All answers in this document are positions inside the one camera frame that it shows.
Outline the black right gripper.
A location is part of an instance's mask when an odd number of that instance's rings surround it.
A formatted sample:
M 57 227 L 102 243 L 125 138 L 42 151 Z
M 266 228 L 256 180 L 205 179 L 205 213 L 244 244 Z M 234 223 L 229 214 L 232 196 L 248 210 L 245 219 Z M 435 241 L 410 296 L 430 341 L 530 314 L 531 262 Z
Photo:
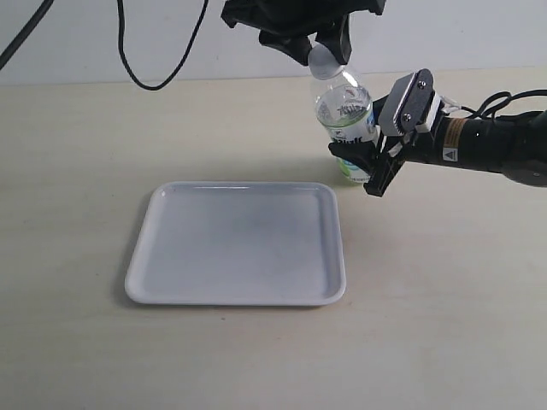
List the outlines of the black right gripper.
M 439 166 L 442 142 L 441 124 L 436 123 L 430 132 L 414 132 L 410 140 L 386 137 L 379 125 L 379 116 L 387 96 L 373 102 L 374 126 L 384 139 L 385 147 L 377 148 L 374 142 L 342 143 L 332 141 L 328 144 L 331 154 L 347 161 L 370 175 L 364 190 L 370 196 L 382 197 L 393 179 L 407 162 Z

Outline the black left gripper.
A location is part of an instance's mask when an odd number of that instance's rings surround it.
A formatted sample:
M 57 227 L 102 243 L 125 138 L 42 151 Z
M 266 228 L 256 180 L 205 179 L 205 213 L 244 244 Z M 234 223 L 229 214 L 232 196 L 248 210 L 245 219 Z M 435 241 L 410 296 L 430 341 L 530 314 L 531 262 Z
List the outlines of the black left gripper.
M 282 52 L 303 67 L 309 65 L 309 37 L 284 37 L 270 32 L 314 32 L 321 27 L 315 41 L 327 47 L 340 65 L 347 65 L 352 52 L 349 15 L 359 11 L 382 15 L 384 9 L 383 0 L 225 1 L 221 19 L 230 28 L 242 24 L 265 30 L 259 33 L 260 45 Z

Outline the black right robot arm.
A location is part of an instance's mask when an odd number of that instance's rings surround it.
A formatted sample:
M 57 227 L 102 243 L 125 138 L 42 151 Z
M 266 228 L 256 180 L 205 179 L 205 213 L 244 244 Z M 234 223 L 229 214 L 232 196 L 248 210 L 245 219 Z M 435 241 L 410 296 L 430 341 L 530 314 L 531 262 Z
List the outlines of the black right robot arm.
M 545 89 L 511 95 L 500 91 L 464 118 L 438 110 L 432 129 L 412 131 L 403 137 L 381 133 L 384 147 L 372 143 L 331 142 L 328 149 L 369 175 L 363 184 L 371 196 L 381 197 L 406 162 L 501 174 L 522 185 L 546 186 L 546 113 L 526 111 L 497 115 L 511 102 L 544 97 Z

